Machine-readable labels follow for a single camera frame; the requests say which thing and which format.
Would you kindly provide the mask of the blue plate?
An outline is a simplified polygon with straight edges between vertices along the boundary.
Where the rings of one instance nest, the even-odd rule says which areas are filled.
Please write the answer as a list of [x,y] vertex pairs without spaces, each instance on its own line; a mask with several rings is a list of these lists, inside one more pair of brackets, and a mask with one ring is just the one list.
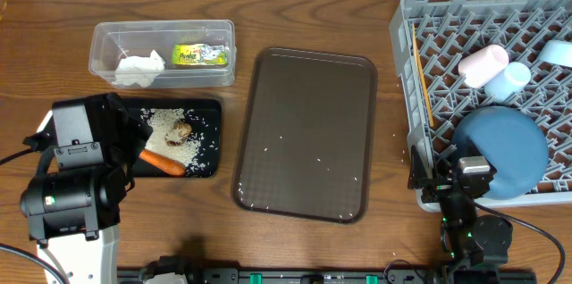
[[543,178],[549,163],[549,150],[537,124],[513,108],[488,106],[464,117],[454,130],[451,144],[456,151],[450,161],[456,165],[469,156],[469,147],[496,170],[485,198],[508,200],[524,195]]

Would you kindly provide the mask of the light blue plastic cup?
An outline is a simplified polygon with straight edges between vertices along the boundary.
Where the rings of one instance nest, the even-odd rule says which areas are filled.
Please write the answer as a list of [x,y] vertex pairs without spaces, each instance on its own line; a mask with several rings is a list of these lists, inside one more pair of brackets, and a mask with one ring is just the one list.
[[530,69],[520,62],[512,62],[484,85],[485,94],[495,103],[504,103],[510,96],[524,89],[531,80]]

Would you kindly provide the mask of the wooden chopstick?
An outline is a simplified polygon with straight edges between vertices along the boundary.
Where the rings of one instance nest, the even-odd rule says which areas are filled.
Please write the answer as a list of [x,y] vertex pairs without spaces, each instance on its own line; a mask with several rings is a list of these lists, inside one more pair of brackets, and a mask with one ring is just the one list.
[[412,26],[411,26],[411,34],[412,34],[413,54],[414,54],[414,58],[415,58],[418,76],[419,76],[419,79],[421,82],[421,87],[423,89],[423,97],[425,100],[425,109],[426,109],[426,113],[427,113],[427,119],[429,122],[429,127],[433,128],[433,126],[434,126],[433,112],[432,112],[432,107],[431,107],[431,103],[430,103],[430,98],[428,96],[427,86],[425,83],[425,74],[424,74],[424,69],[423,69],[423,65],[421,62],[421,55],[419,53],[419,48],[418,48],[418,44],[416,41],[416,26],[415,26],[415,24],[412,24]]

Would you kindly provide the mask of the light blue rice bowl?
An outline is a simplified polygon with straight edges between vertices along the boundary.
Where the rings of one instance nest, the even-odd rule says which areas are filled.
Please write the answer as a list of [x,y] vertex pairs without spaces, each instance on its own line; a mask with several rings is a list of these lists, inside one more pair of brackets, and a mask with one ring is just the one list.
[[550,40],[544,45],[542,51],[538,54],[538,59],[544,63],[571,67],[572,43],[555,39]]

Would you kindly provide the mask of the brown food scrap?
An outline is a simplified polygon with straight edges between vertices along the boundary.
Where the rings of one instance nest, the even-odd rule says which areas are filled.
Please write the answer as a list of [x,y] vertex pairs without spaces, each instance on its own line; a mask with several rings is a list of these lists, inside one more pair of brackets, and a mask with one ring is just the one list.
[[172,129],[168,131],[164,140],[168,146],[181,146],[184,144],[192,132],[191,126],[183,121],[175,122]]

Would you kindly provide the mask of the orange carrot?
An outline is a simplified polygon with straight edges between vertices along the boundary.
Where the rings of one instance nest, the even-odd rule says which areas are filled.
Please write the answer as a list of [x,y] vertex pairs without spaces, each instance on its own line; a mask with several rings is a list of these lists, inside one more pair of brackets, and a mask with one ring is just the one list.
[[182,163],[174,161],[173,159],[163,155],[159,155],[144,149],[140,152],[139,158],[147,163],[150,163],[168,175],[175,177],[181,177],[185,175],[186,167]]

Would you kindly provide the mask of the pile of white rice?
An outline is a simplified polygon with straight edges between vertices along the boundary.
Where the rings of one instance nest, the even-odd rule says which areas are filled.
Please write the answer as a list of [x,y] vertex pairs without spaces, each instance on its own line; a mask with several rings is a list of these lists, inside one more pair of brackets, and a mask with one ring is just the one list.
[[[207,178],[215,174],[220,157],[221,114],[218,110],[142,108],[136,113],[153,129],[146,150],[182,163],[188,177]],[[192,132],[181,146],[168,146],[164,136],[178,121],[188,123]]]

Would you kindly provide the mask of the green snack wrapper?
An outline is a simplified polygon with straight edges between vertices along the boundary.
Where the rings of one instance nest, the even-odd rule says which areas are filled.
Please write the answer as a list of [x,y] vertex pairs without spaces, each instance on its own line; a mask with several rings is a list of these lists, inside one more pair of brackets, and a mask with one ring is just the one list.
[[210,46],[208,44],[175,45],[171,61],[174,65],[225,65],[228,63],[228,53],[225,46]]

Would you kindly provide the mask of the white tissue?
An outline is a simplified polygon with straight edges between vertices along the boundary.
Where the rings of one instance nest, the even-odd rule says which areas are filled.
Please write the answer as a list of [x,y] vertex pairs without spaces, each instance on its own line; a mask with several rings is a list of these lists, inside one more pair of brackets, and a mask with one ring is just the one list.
[[155,78],[162,74],[165,69],[164,59],[156,50],[153,50],[148,57],[129,56],[121,59],[115,72],[115,86],[138,85],[141,88],[148,88]]

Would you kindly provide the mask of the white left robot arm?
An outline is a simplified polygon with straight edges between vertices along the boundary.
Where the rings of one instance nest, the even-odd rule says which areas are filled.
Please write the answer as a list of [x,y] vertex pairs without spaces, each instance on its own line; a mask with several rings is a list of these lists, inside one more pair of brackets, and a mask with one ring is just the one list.
[[53,103],[25,138],[41,156],[20,206],[48,282],[117,282],[119,204],[151,133],[108,93]]

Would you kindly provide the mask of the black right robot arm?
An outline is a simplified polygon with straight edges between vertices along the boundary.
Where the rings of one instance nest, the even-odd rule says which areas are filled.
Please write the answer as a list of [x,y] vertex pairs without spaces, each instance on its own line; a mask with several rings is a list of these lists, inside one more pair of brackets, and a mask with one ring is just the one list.
[[425,169],[415,146],[410,150],[408,188],[439,204],[443,250],[451,260],[428,271],[424,283],[499,283],[499,266],[509,259],[511,223],[494,214],[480,216],[475,200],[490,190],[495,169],[483,156],[459,159],[444,177]]

